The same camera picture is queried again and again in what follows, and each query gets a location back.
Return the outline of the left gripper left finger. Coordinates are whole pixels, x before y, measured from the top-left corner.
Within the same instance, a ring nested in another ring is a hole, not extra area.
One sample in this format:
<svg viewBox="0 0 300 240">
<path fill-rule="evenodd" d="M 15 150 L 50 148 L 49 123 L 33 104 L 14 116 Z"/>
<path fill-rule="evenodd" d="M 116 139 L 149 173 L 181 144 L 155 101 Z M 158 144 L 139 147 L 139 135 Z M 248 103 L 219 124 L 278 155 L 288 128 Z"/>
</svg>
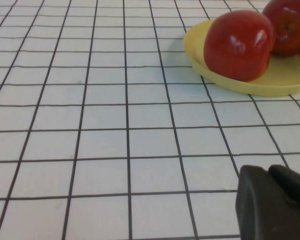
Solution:
<svg viewBox="0 0 300 240">
<path fill-rule="evenodd" d="M 241 167 L 235 210 L 242 240 L 300 240 L 298 204 L 262 167 Z"/>
</svg>

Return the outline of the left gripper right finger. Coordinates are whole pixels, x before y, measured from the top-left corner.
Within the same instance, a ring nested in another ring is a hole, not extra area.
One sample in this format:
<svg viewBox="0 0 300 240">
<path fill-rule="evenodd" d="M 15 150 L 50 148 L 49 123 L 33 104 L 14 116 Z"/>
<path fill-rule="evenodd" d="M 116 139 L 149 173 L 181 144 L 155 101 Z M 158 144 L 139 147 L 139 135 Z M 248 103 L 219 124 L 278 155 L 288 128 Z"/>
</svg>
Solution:
<svg viewBox="0 0 300 240">
<path fill-rule="evenodd" d="M 300 208 L 300 174 L 290 168 L 278 164 L 271 165 L 268 168 L 268 173 Z"/>
</svg>

